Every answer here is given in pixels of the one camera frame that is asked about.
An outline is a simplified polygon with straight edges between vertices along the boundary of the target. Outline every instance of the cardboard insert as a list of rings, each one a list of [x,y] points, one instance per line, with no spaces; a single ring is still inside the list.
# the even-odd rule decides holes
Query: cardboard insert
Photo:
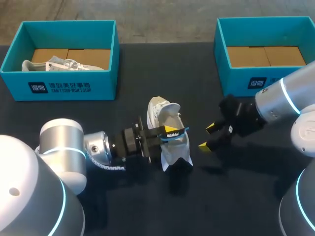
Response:
[[[36,49],[31,61],[42,63],[49,61],[53,56],[57,56],[62,59],[72,59],[84,65],[98,66],[108,70],[110,54],[110,49]]]
[[[228,47],[232,67],[303,66],[298,47]]]

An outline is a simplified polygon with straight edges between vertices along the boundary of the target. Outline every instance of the black table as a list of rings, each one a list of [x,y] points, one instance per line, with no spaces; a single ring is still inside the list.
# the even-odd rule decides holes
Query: black table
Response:
[[[88,163],[87,188],[79,196],[85,235],[280,236],[281,197],[310,160],[291,145],[290,121],[235,138],[217,153],[199,151],[209,138],[205,127],[220,118],[222,93],[212,47],[121,45],[115,101],[14,102],[1,81],[0,133],[35,148],[45,122],[71,118],[85,133],[113,134],[130,127],[138,115],[145,120],[151,97],[162,96],[182,106],[193,170],[183,165],[163,173],[141,163],[113,173]],[[0,56],[6,51],[0,47]]]

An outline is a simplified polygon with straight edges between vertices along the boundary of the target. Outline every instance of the blue box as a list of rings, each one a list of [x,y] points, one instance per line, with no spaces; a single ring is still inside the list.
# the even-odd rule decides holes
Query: blue box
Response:
[[[109,68],[22,72],[22,62],[31,60],[35,49],[110,49]],[[30,21],[21,23],[0,74],[15,101],[114,100],[118,66],[116,21]],[[53,88],[60,83],[76,83],[80,88],[70,92]],[[44,85],[45,90],[33,93],[31,85]]]
[[[227,47],[298,47],[306,64],[315,60],[315,25],[310,17],[218,18],[214,54],[224,96],[254,96],[301,66],[232,67]],[[263,78],[261,88],[249,88]]]

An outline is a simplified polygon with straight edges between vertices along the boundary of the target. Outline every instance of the concrete floor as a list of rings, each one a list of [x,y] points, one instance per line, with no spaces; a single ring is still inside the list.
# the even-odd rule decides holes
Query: concrete floor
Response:
[[[309,15],[314,0],[0,0],[0,45],[21,21],[115,19],[121,43],[212,41],[217,17]]]

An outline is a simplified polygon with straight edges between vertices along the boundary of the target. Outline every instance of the white sneaker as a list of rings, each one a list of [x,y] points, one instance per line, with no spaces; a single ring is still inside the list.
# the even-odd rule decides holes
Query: white sneaker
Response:
[[[65,70],[103,70],[92,65],[82,65],[75,60],[61,59],[53,56],[48,62],[33,63],[25,60],[22,63],[22,71],[65,71]]]
[[[147,112],[147,125],[153,129],[162,125],[167,125],[176,129],[183,129],[184,125],[179,117],[181,106],[177,103],[170,103],[162,97],[153,97],[149,102]],[[163,171],[173,165],[179,158],[184,159],[192,165],[189,154],[189,138],[185,135],[161,145],[161,163]]]

